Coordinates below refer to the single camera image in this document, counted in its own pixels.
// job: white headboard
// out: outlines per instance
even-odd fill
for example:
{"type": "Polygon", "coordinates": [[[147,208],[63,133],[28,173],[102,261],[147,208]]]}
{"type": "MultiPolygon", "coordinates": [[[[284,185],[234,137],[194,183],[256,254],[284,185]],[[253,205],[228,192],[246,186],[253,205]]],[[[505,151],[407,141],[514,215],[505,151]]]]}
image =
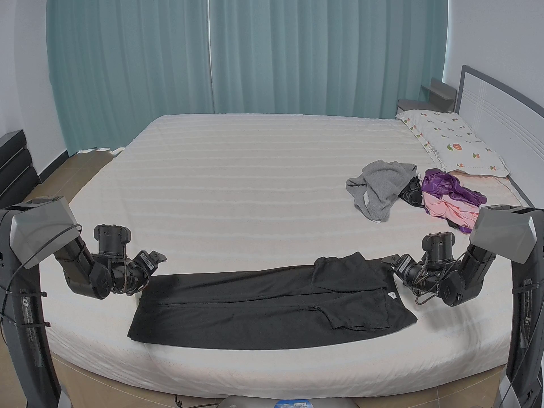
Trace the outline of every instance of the white headboard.
{"type": "Polygon", "coordinates": [[[455,111],[503,158],[527,203],[544,208],[544,108],[463,65],[455,111]]]}

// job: wall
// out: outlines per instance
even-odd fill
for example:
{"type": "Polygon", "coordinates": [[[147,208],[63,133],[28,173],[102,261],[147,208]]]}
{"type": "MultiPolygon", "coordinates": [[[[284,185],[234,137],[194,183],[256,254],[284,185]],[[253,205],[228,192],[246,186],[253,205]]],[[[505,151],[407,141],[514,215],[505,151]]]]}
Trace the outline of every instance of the wall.
{"type": "Polygon", "coordinates": [[[543,0],[449,0],[443,80],[472,66],[544,105],[543,0]]]}
{"type": "Polygon", "coordinates": [[[66,150],[45,37],[47,0],[0,0],[0,133],[22,128],[41,173],[66,150]]]}

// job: floral pillow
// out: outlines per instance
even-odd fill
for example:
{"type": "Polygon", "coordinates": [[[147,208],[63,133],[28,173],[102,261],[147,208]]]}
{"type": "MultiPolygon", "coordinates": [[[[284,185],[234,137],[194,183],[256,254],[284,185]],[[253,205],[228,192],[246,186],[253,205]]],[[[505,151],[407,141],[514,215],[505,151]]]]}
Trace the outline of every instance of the floral pillow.
{"type": "Polygon", "coordinates": [[[510,171],[500,156],[476,137],[457,113],[407,110],[397,115],[445,172],[506,177],[510,171]]]}

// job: gray clothing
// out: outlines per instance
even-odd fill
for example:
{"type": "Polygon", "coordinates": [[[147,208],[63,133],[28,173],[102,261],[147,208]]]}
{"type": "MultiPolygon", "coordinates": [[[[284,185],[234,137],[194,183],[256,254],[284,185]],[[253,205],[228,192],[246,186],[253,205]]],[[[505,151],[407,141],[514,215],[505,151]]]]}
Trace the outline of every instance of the gray clothing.
{"type": "Polygon", "coordinates": [[[411,163],[376,160],[366,165],[357,178],[348,179],[345,187],[354,197],[355,207],[368,219],[380,222],[389,216],[393,202],[416,171],[411,163]]]}

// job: blue sticker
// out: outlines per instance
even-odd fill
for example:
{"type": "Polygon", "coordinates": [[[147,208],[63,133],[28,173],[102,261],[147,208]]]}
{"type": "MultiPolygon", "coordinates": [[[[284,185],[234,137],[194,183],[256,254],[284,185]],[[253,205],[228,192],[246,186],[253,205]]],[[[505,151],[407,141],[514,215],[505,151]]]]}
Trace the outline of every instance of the blue sticker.
{"type": "Polygon", "coordinates": [[[307,399],[279,400],[274,408],[313,408],[307,399]]]}

